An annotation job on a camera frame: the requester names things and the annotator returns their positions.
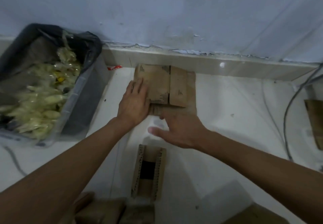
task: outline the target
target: fingernail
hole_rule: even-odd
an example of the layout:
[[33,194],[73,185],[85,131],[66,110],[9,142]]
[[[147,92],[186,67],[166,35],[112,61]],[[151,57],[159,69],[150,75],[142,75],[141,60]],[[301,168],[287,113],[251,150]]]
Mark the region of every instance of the fingernail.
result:
[[154,128],[153,127],[148,127],[147,131],[148,131],[149,134],[152,134],[152,132],[154,131]]

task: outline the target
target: forearm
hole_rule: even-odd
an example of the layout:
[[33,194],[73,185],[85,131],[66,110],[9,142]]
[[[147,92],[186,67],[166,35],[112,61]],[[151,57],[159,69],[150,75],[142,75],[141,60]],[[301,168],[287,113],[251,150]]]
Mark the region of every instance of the forearm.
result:
[[114,145],[130,129],[127,121],[114,118],[6,189],[0,194],[0,220],[3,223],[57,223]]
[[210,132],[198,150],[253,181],[307,223],[323,217],[323,175],[271,154]]

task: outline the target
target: person's left hand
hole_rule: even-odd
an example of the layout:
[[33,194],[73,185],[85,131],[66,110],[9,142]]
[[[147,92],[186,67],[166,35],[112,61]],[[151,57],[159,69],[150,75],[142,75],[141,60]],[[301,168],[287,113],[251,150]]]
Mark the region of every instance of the person's left hand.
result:
[[119,103],[118,118],[124,119],[132,127],[140,124],[147,115],[150,101],[146,99],[148,86],[143,79],[130,81],[121,102]]

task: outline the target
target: person's right hand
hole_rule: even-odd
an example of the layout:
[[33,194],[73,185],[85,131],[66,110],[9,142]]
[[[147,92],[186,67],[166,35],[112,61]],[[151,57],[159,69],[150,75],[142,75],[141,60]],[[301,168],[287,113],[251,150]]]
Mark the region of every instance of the person's right hand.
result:
[[148,132],[182,148],[199,149],[199,142],[211,131],[204,127],[196,115],[184,115],[164,112],[160,119],[165,119],[169,131],[149,127]]

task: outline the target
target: hand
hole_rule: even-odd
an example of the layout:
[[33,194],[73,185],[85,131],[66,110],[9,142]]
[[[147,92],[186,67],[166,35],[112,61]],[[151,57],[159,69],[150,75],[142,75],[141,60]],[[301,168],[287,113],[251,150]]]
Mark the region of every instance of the hand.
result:
[[169,131],[157,127],[149,127],[148,132],[182,148],[199,149],[201,139],[211,133],[211,131],[204,127],[196,115],[164,112],[160,119],[166,120]]
[[132,127],[140,124],[147,115],[150,101],[146,99],[148,86],[143,84],[143,79],[137,82],[130,81],[121,102],[117,118],[121,118]]

